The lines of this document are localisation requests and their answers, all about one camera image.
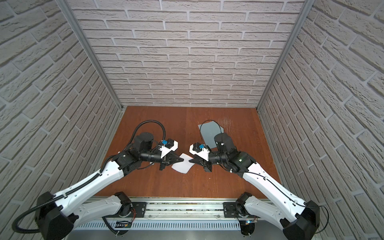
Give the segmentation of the pink white letter card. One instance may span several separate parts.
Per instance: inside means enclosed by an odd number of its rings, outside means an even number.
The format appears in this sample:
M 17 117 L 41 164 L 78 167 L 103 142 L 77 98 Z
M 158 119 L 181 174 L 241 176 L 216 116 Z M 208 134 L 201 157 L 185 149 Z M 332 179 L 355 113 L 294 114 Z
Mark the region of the pink white letter card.
M 172 169 L 179 173 L 187 174 L 188 171 L 192 168 L 192 166 L 195 165 L 194 163 L 190 162 L 190 160 L 192 160 L 193 158 L 187 154 L 181 154 L 180 158 L 182 158 L 183 161 L 180 163 L 173 164 Z

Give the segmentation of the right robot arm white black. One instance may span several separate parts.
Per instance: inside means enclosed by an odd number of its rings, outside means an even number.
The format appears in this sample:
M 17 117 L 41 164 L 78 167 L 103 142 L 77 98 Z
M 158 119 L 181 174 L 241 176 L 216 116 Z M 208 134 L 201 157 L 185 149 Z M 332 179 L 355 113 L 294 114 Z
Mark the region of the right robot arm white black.
M 271 177 L 248 153 L 239 151 L 226 133 L 214 137 L 216 151 L 201 143 L 190 146 L 194 155 L 191 163 L 212 171 L 220 165 L 256 187 L 270 201 L 267 204 L 255 196 L 244 193 L 237 199 L 241 216 L 252 215 L 273 224 L 288 240 L 311 240 L 320 226 L 320 206 L 314 201 L 301 199 Z

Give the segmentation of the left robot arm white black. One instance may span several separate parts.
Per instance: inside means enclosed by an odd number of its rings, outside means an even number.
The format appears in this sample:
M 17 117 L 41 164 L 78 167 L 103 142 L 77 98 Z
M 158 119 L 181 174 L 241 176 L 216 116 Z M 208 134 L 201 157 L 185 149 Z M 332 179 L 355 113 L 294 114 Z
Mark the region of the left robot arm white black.
M 101 217 L 133 213 L 131 200 L 123 192 L 107 199 L 87 203 L 86 201 L 108 185 L 127 176 L 141 167 L 142 162 L 159 163 L 160 168 L 182 162 L 175 154 L 178 142 L 162 140 L 152 149 L 154 136 L 142 133 L 134 138 L 126 150 L 121 151 L 100 170 L 73 186 L 52 195 L 45 193 L 38 198 L 38 204 L 50 203 L 37 210 L 35 221 L 45 240 L 61 240 L 74 228 Z

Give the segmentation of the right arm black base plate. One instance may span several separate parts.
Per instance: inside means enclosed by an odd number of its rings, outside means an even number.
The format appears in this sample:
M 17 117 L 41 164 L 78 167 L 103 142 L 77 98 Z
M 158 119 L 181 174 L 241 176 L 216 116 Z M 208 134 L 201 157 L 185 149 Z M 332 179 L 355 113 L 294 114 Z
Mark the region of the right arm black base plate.
M 251 215 L 247 212 L 245 207 L 236 202 L 224 202 L 223 203 L 225 218 L 243 218 L 243 219 L 255 219 L 258 216 Z

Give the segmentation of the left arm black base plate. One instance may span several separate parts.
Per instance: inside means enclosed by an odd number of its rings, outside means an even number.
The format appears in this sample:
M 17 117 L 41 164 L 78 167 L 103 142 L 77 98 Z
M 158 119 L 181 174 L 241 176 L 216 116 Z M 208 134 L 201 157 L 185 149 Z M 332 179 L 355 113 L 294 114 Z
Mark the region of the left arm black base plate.
M 132 202 L 123 204 L 114 215 L 107 215 L 106 218 L 143 218 L 146 212 L 146 202 Z

